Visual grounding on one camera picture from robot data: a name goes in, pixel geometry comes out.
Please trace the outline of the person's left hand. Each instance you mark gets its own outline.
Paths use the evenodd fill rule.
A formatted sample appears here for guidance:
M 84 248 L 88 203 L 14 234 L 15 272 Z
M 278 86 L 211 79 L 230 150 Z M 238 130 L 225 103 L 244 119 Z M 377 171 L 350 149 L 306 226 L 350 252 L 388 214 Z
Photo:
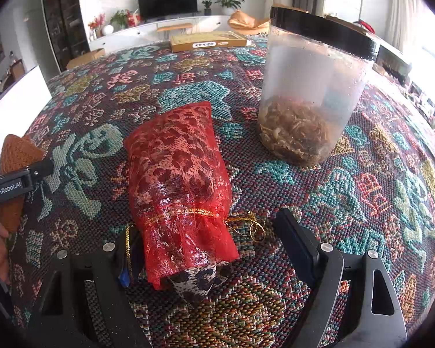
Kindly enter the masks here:
M 10 267 L 8 260 L 8 249 L 6 246 L 6 241 L 9 238 L 9 231 L 0 223 L 0 280 L 6 285 L 10 285 L 11 281 L 9 278 Z

